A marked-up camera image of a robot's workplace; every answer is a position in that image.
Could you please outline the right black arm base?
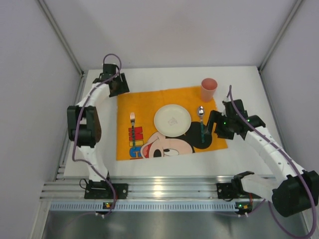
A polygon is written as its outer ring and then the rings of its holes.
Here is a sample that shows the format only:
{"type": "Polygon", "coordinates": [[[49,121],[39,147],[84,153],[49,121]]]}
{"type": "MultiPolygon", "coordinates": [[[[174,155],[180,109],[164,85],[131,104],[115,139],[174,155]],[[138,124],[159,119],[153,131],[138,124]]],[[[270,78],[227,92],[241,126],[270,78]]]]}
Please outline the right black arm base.
{"type": "Polygon", "coordinates": [[[225,201],[232,201],[233,199],[249,199],[249,194],[239,194],[231,183],[217,183],[217,197],[225,201]]]}

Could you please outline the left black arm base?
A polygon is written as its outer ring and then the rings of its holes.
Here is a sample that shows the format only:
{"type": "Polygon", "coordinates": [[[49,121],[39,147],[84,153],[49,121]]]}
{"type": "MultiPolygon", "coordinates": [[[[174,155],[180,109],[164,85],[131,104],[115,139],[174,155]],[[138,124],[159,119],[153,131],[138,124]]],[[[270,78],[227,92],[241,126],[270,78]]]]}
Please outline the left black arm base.
{"type": "MultiPolygon", "coordinates": [[[[92,180],[87,181],[86,179],[81,179],[79,181],[79,186],[84,189],[85,199],[113,199],[114,193],[112,188],[106,181],[93,182],[92,180]]],[[[112,183],[113,189],[115,191],[115,199],[126,199],[128,196],[128,184],[126,183],[112,183]]]]}

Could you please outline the orange Mickey Mouse placemat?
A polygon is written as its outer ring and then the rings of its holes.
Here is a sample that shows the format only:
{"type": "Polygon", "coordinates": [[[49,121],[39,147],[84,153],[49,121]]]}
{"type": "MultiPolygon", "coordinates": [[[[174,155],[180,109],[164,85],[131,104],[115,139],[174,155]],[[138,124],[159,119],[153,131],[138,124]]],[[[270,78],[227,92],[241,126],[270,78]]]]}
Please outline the orange Mickey Mouse placemat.
{"type": "Polygon", "coordinates": [[[152,92],[128,93],[117,99],[117,151],[118,161],[168,157],[182,154],[226,149],[226,140],[215,133],[205,135],[201,142],[199,106],[204,107],[203,123],[206,126],[209,113],[216,110],[214,100],[203,102],[200,87],[186,87],[152,92]],[[159,133],[154,125],[155,113],[163,106],[176,104],[191,115],[189,130],[178,137],[167,137],[159,133]],[[133,149],[130,113],[135,113],[136,148],[133,149]]]}

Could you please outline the pink plastic cup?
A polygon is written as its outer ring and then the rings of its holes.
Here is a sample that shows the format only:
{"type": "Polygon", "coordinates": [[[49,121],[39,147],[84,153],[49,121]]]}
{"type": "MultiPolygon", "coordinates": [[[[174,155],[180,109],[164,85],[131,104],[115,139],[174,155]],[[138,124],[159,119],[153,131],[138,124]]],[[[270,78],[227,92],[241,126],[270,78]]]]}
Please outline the pink plastic cup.
{"type": "Polygon", "coordinates": [[[213,99],[218,83],[213,78],[205,78],[201,82],[200,97],[203,102],[209,102],[213,99]]]}

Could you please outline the spoon with teal handle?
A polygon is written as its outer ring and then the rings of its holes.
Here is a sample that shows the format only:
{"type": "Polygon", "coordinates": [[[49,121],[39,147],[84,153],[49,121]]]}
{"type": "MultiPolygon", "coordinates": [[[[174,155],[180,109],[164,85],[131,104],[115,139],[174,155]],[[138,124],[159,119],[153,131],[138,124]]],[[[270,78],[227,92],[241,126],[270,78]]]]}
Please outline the spoon with teal handle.
{"type": "Polygon", "coordinates": [[[200,129],[201,129],[201,142],[204,143],[205,142],[205,137],[204,137],[204,123],[203,123],[203,117],[204,117],[204,107],[203,106],[199,106],[197,109],[197,115],[200,119],[200,129]]]}

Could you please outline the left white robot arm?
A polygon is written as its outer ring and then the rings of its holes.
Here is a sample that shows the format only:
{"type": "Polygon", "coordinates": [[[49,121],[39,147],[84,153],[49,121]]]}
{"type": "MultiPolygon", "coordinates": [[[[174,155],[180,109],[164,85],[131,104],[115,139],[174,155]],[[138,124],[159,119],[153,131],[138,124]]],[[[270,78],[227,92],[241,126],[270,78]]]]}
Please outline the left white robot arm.
{"type": "Polygon", "coordinates": [[[73,142],[72,161],[83,162],[89,170],[89,182],[108,182],[109,171],[97,144],[102,128],[97,106],[106,97],[129,92],[121,65],[103,63],[102,73],[93,81],[89,92],[74,106],[67,108],[68,137],[73,142]]]}

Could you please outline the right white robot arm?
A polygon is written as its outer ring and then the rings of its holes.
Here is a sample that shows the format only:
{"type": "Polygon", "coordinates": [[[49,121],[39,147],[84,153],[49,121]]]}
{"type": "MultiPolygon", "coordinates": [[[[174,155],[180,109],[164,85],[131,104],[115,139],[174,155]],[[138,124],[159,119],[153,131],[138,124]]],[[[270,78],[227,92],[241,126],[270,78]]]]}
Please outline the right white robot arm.
{"type": "Polygon", "coordinates": [[[242,100],[223,104],[223,112],[210,112],[206,132],[215,133],[223,139],[241,136],[275,177],[272,181],[251,171],[239,173],[231,180],[235,194],[257,195],[272,203],[283,217],[315,208],[319,203],[319,175],[314,170],[306,171],[294,162],[274,140],[261,118],[248,115],[242,100]]]}

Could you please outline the cream round plate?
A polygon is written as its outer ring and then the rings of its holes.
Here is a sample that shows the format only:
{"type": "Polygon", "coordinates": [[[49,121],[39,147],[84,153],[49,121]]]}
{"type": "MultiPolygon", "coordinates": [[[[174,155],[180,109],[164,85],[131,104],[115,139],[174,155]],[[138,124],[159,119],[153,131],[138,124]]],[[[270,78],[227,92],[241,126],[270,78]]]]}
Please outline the cream round plate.
{"type": "Polygon", "coordinates": [[[154,125],[156,130],[162,135],[178,137],[189,130],[191,115],[180,105],[165,105],[155,113],[154,125]]]}

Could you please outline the fork with teal handle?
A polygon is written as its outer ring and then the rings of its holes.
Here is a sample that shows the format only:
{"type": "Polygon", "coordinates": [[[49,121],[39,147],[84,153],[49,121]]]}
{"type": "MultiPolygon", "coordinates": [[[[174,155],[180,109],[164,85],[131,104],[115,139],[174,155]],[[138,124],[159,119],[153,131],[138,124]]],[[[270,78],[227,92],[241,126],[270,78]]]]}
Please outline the fork with teal handle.
{"type": "Polygon", "coordinates": [[[131,122],[131,133],[132,133],[132,142],[133,142],[133,149],[136,148],[136,137],[135,137],[135,113],[130,113],[130,122],[131,122]]]}

